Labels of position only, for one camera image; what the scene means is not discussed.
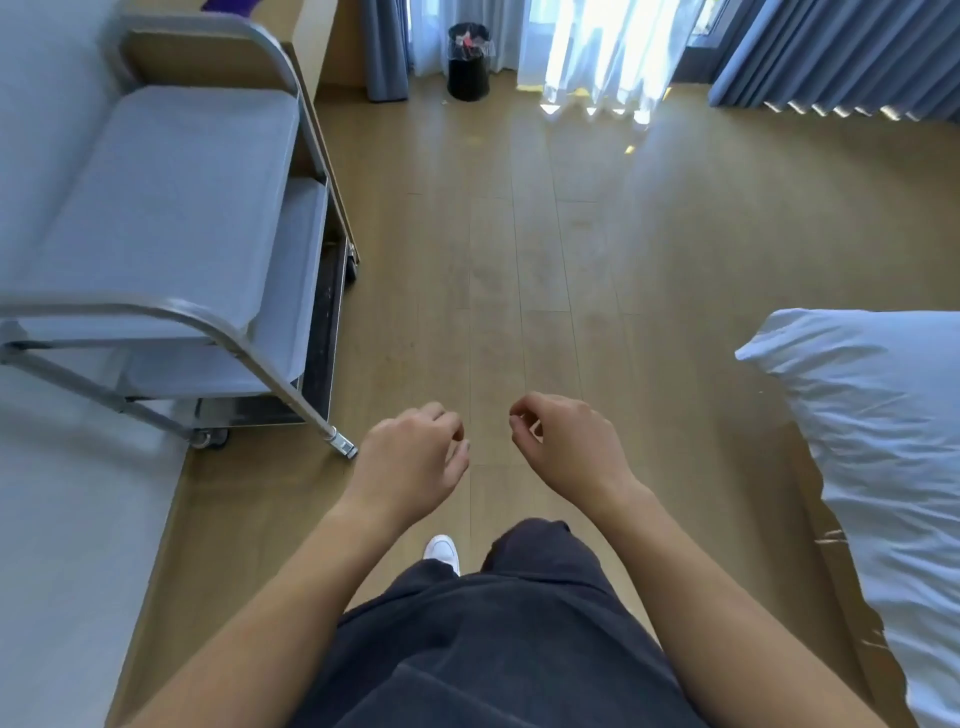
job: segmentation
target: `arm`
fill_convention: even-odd
[[[602,415],[534,393],[514,405],[510,422],[537,474],[610,542],[685,692],[709,720],[726,728],[882,728],[634,478]]]
[[[337,619],[400,535],[469,463],[460,416],[431,402],[385,420],[343,496],[279,573],[133,719],[130,728],[272,728],[296,710]]]

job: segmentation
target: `white wall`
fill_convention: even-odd
[[[114,0],[0,3],[0,290],[29,260],[118,90]],[[122,355],[65,352],[104,382]],[[0,725],[100,726],[185,445],[0,367]]]

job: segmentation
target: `forearm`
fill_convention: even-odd
[[[728,728],[881,721],[638,486],[594,520],[636,586],[684,690]]]
[[[395,539],[356,509],[335,506],[131,727],[283,725],[315,676],[337,620]]]

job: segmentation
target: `white sheer curtain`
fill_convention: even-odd
[[[491,71],[517,69],[524,0],[408,0],[410,61],[414,73],[446,73],[446,32],[456,23],[480,23],[494,46]]]
[[[592,106],[647,123],[677,68],[704,0],[527,0],[517,83],[562,106],[579,89]]]

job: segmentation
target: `shoe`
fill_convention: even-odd
[[[460,557],[457,556],[457,547],[453,545],[453,539],[449,536],[434,536],[430,543],[426,545],[423,552],[424,559],[436,559],[449,564],[453,572],[460,575]]]

